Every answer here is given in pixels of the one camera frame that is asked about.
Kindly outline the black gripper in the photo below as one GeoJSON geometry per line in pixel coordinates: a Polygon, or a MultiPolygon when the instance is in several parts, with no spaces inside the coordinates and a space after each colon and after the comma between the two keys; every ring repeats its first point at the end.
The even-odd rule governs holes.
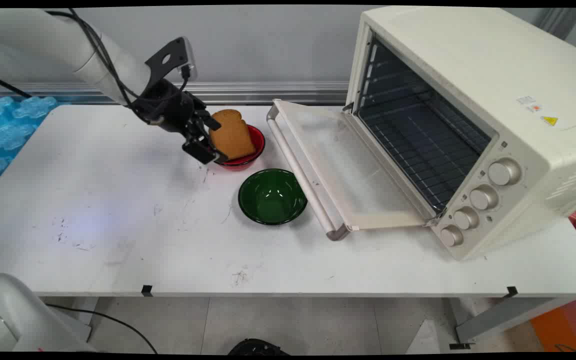
{"type": "Polygon", "coordinates": [[[131,106],[149,125],[170,133],[182,133],[185,137],[182,150],[201,164],[221,159],[222,153],[205,127],[217,131],[222,125],[207,111],[206,104],[191,92],[181,91],[169,80],[162,79],[133,100],[131,106]]]}

